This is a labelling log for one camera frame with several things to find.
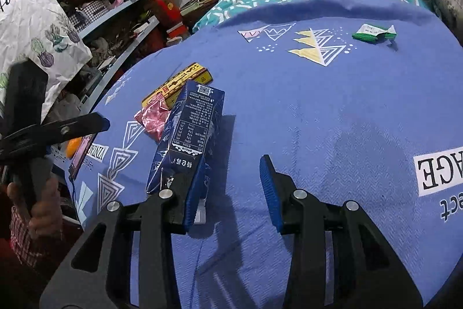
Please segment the red checked sleeve forearm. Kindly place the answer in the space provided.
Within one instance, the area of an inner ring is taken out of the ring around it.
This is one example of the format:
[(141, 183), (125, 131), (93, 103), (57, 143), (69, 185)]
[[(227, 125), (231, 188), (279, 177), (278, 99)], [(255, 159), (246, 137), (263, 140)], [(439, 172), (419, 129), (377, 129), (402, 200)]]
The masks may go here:
[(63, 256), (63, 233), (56, 231), (52, 235), (31, 238), (29, 229), (21, 219), (16, 207), (11, 209), (10, 246), (18, 260), (36, 272), (56, 268)]

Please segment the person's left hand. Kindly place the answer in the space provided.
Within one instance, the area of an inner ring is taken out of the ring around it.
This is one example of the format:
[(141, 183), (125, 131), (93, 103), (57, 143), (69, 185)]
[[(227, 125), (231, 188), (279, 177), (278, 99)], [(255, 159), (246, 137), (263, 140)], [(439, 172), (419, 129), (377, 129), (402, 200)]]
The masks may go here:
[(56, 176), (52, 175), (47, 180), (40, 200), (33, 205), (31, 210), (27, 209), (20, 184), (10, 183), (7, 187), (7, 195), (20, 214), (21, 221), (27, 227), (32, 239), (60, 234), (63, 218)]

